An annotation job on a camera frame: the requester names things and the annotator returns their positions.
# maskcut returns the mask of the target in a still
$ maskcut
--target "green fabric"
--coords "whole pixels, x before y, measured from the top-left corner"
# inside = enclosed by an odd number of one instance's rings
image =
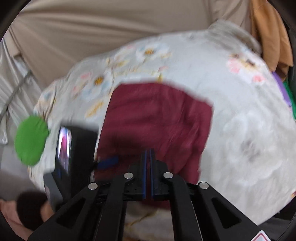
[[[291,103],[292,103],[292,109],[293,109],[293,116],[294,116],[294,119],[296,120],[296,104],[295,104],[295,99],[294,99],[294,96],[292,94],[292,91],[290,90],[289,88],[289,84],[288,84],[288,81],[285,80],[284,81],[284,86],[286,88],[286,91],[290,97],[290,100],[291,100]]]
[[[30,116],[19,125],[15,151],[23,164],[34,166],[40,160],[48,135],[46,122],[38,116]]]

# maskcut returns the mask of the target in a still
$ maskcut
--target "folded maroon fabric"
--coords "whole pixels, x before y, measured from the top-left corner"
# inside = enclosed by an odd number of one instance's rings
[[[97,171],[95,178],[124,173],[144,150],[153,148],[169,171],[196,184],[211,118],[207,103],[173,87],[158,83],[118,86],[107,109],[97,156],[119,155],[119,163]]]

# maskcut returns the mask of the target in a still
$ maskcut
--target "metal rivet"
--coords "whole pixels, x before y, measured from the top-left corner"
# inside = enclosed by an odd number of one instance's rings
[[[209,184],[206,182],[199,183],[199,186],[201,189],[208,189],[209,188]]]
[[[98,184],[96,184],[96,183],[90,183],[89,184],[89,189],[90,190],[96,190],[98,188]]]
[[[133,178],[133,174],[132,174],[131,172],[127,172],[127,173],[125,173],[123,176],[124,176],[124,178],[126,178],[126,179],[132,179],[132,178]]]
[[[163,174],[163,176],[164,176],[165,178],[172,178],[174,175],[173,175],[171,172],[165,172],[165,173]]]

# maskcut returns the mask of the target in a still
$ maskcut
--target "orange-brown garment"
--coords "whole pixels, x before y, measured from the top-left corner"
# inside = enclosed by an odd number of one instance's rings
[[[263,59],[270,71],[284,80],[293,66],[292,48],[279,13],[266,0],[251,0],[252,35],[262,45]]]

